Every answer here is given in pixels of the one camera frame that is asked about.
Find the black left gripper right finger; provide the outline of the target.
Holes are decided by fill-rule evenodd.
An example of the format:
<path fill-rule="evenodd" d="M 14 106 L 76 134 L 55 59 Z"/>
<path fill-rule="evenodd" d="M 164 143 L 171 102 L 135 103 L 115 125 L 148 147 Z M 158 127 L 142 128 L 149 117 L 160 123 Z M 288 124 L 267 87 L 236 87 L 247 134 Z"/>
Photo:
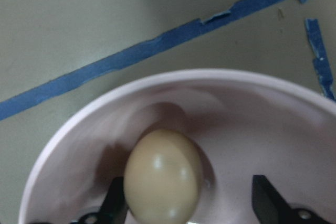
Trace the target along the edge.
<path fill-rule="evenodd" d="M 251 205 L 259 223 L 328 223 L 307 208 L 290 206 L 265 175 L 252 178 Z"/>

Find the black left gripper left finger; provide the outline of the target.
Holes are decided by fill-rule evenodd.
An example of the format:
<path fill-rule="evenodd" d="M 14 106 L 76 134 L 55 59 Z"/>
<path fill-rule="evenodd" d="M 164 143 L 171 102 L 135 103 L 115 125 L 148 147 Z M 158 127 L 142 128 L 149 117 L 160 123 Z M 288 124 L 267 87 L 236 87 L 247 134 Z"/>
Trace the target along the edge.
<path fill-rule="evenodd" d="M 123 190 L 123 177 L 116 177 L 111 182 L 102 205 L 96 212 L 81 216 L 77 223 L 125 223 L 128 207 Z"/>

